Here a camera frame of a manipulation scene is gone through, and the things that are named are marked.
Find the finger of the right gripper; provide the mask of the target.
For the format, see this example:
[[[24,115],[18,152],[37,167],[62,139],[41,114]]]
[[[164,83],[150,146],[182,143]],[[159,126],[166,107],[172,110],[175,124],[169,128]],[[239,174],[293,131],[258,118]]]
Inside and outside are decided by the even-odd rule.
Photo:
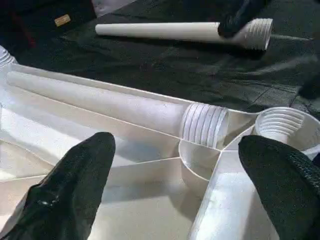
[[[316,100],[320,98],[320,74],[305,80],[298,90],[298,95],[306,100]]]
[[[219,36],[223,38],[234,37],[270,2],[270,0],[230,0],[224,19],[219,23],[217,29]]]

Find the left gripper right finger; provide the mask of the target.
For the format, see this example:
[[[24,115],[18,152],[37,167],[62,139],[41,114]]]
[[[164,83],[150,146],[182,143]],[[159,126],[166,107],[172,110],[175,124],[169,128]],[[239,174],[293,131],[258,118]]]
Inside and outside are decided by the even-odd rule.
[[[242,167],[281,240],[320,238],[320,168],[280,141],[247,135],[238,144]]]

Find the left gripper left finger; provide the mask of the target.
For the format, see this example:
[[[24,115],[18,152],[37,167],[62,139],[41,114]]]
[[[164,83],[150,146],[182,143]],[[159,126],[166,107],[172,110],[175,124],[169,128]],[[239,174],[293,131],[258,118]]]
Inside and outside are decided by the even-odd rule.
[[[86,240],[90,236],[116,143],[97,132],[67,151],[32,185],[0,232],[2,240]]]

